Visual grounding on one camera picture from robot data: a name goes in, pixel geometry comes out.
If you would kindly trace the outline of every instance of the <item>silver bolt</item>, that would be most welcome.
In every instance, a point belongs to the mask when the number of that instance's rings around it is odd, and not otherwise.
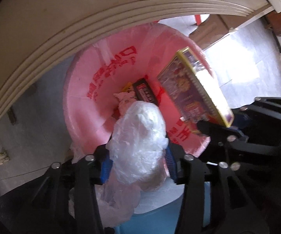
[[[184,159],[186,159],[187,161],[192,161],[192,160],[194,160],[194,157],[193,157],[193,155],[186,154],[186,155],[184,155]]]
[[[219,166],[220,168],[226,169],[226,168],[228,167],[228,164],[225,163],[225,162],[219,162],[218,166]]]
[[[58,168],[60,167],[60,163],[59,163],[59,162],[52,163],[52,164],[51,164],[51,167],[52,167],[53,169],[58,169]]]
[[[237,137],[235,135],[230,135],[230,136],[227,137],[227,141],[229,141],[229,142],[233,142],[236,139],[237,139]]]
[[[94,155],[87,155],[87,156],[85,157],[85,160],[86,160],[87,162],[90,162],[90,161],[95,160]]]
[[[240,169],[240,163],[239,162],[235,162],[235,163],[232,163],[230,168],[233,170],[233,171],[238,171]]]
[[[240,107],[240,111],[246,111],[248,109],[248,107],[245,105],[245,106],[242,106],[242,107]]]

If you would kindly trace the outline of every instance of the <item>white plastic bag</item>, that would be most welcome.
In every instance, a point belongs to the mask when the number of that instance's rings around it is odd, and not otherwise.
[[[126,185],[137,183],[143,191],[159,187],[166,178],[165,136],[159,108],[144,101],[134,102],[114,125],[112,138],[106,145],[118,181]]]
[[[113,171],[102,186],[95,185],[99,215],[104,228],[115,227],[128,221],[140,200],[136,184],[124,185],[117,181]],[[74,217],[74,189],[69,194],[69,213]]]

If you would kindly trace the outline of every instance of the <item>trash can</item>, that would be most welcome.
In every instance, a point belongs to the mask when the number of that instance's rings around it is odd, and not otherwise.
[[[113,94],[127,83],[145,78],[158,99],[170,140],[199,156],[208,138],[190,132],[156,79],[176,51],[187,46],[210,71],[201,49],[191,39],[158,23],[120,31],[78,52],[68,69],[63,95],[67,129],[76,145],[73,150],[89,154],[107,143],[116,122],[113,110],[118,106]]]

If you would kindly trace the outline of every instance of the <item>white tiled floor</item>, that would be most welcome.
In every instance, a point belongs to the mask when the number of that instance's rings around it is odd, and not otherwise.
[[[271,32],[260,20],[205,50],[231,108],[250,104],[257,96],[281,97],[278,54]]]
[[[281,97],[278,50],[259,20],[225,37],[205,54],[231,108],[250,104],[256,96]],[[10,124],[7,115],[0,120],[0,148],[10,157],[0,166],[0,195],[64,159],[71,139],[63,119],[62,88],[71,61],[72,57],[46,73],[36,83],[34,94],[25,93],[13,105],[16,125]]]

